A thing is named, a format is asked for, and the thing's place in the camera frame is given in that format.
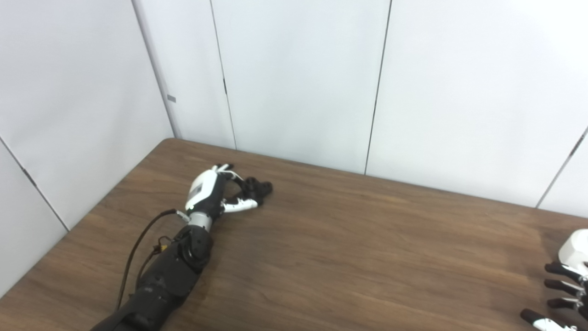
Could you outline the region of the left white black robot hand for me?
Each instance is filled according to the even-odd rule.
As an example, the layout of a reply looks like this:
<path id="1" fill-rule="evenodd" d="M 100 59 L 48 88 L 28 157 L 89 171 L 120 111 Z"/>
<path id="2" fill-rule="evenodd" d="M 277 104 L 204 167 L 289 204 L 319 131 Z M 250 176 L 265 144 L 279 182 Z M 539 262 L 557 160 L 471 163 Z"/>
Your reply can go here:
<path id="1" fill-rule="evenodd" d="M 226 212 L 241 212 L 263 205 L 262 200 L 254 196 L 254 191 L 246 190 L 246 180 L 232 168 L 233 164 L 216 164 L 197 176 L 185 205 L 187 217 L 202 214 L 216 220 Z M 237 183 L 241 191 L 226 198 L 224 194 L 229 182 Z"/>

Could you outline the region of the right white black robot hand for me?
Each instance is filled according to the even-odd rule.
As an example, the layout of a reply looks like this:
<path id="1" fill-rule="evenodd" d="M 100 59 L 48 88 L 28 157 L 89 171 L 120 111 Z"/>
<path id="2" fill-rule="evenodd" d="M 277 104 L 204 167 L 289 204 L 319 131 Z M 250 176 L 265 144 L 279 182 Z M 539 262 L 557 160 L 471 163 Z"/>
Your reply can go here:
<path id="1" fill-rule="evenodd" d="M 548 289 L 564 291 L 571 297 L 559 297 L 549 299 L 547 306 L 552 309 L 570 309 L 577 312 L 584 320 L 588 320 L 588 278 L 586 273 L 560 262 L 547 263 L 544 269 L 548 273 L 558 274 L 571 279 L 574 283 L 567 281 L 547 279 L 544 286 Z M 585 331 L 578 325 L 570 325 L 548 318 L 530 309 L 520 311 L 520 317 L 538 331 Z"/>

